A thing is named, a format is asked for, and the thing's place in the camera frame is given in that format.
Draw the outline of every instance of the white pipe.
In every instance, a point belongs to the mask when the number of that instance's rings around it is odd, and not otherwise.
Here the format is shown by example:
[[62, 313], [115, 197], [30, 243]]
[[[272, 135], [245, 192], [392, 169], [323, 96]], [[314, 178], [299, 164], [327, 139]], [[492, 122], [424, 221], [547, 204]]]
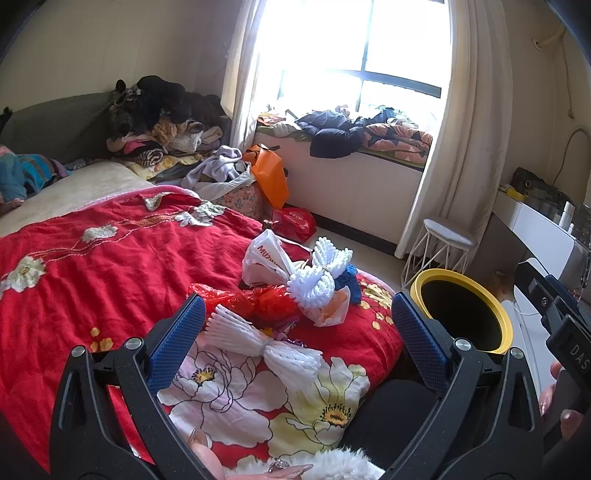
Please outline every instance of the white pipe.
[[551, 45], [552, 43], [554, 43], [557, 40], [560, 40], [562, 38], [562, 36], [564, 35], [564, 32], [566, 32], [566, 27], [564, 26], [564, 24], [560, 24], [556, 33], [554, 35], [552, 35], [551, 37], [546, 38], [545, 40], [541, 40], [541, 41], [536, 40], [534, 38], [533, 39], [534, 47], [536, 47], [540, 51], [544, 51], [544, 49], [547, 46]]

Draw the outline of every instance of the orange bag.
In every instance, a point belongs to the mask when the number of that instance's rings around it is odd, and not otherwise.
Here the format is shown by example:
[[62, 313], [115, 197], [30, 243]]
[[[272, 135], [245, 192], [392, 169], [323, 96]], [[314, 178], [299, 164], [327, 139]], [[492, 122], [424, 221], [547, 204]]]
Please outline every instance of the orange bag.
[[268, 148], [254, 145], [244, 152], [242, 159], [251, 164], [256, 182], [273, 208], [280, 209], [290, 195], [287, 178], [283, 171], [283, 160], [275, 153], [279, 147]]

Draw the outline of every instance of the pile of clothes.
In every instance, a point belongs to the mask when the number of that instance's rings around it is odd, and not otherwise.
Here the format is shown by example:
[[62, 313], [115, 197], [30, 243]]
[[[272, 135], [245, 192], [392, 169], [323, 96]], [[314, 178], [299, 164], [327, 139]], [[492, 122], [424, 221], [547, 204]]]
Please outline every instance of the pile of clothes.
[[43, 155], [18, 155], [0, 145], [0, 215], [70, 172]]
[[258, 132], [277, 138], [310, 140], [310, 156], [342, 158], [360, 151], [424, 167], [433, 136], [400, 111], [381, 108], [371, 117], [349, 118], [343, 108], [314, 111], [295, 121], [262, 113]]
[[[131, 88], [119, 80], [109, 112], [109, 151], [146, 180], [178, 163], [195, 164], [201, 153], [220, 147], [223, 111], [219, 98], [187, 92], [181, 84], [155, 75], [143, 77]], [[188, 155], [193, 158], [185, 162], [170, 158]]]

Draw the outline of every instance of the window frame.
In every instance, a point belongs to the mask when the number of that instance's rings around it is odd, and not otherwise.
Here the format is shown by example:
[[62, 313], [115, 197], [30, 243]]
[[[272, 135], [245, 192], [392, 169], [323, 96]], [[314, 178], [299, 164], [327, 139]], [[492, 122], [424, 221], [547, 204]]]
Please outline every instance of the window frame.
[[[444, 0], [431, 0], [438, 3], [443, 3]], [[363, 58], [361, 60], [361, 69], [360, 70], [346, 70], [346, 69], [323, 69], [325, 72], [331, 73], [344, 73], [346, 75], [351, 75], [353, 77], [357, 77], [361, 80], [361, 87], [359, 88], [359, 95], [357, 97], [357, 104], [355, 105], [355, 111], [358, 112], [359, 108], [361, 107], [361, 94], [363, 92], [363, 83], [367, 80], [370, 82], [377, 82], [383, 83], [385, 85], [393, 85], [396, 87], [402, 87], [409, 90], [414, 90], [415, 92], [424, 93], [426, 95], [433, 96], [435, 98], [441, 98], [441, 87], [436, 87], [435, 85], [430, 85], [429, 83], [419, 82], [418, 80], [407, 79], [404, 77], [397, 77], [395, 75], [388, 75], [386, 73], [377, 73], [377, 72], [369, 72], [365, 69], [367, 59], [368, 59], [368, 50], [369, 50], [369, 38], [371, 35], [371, 24], [374, 15], [374, 3], [375, 0], [371, 0], [371, 7], [369, 12], [369, 19], [367, 25], [367, 32], [365, 34], [365, 47], [363, 49]], [[281, 71], [281, 81], [279, 85], [279, 92], [277, 95], [277, 99], [283, 97], [283, 84], [285, 79], [285, 74], [288, 73], [289, 70], [282, 70]]]

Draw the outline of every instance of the blue cloth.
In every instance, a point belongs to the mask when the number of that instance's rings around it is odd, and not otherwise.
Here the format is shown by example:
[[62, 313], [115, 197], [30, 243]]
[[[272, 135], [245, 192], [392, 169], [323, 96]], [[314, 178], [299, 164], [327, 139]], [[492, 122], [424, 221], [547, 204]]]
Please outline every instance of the blue cloth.
[[353, 265], [349, 265], [347, 269], [335, 279], [335, 290], [349, 287], [351, 298], [349, 303], [359, 305], [361, 303], [361, 287], [357, 281], [357, 269]]
[[363, 144], [363, 126], [355, 125], [342, 113], [314, 111], [296, 120], [296, 124], [312, 136], [311, 157], [347, 157]]
[[0, 202], [26, 200], [43, 187], [70, 173], [60, 163], [43, 155], [17, 155], [3, 147], [0, 156]]
[[0, 156], [0, 203], [25, 201], [25, 176], [18, 157], [13, 153]]

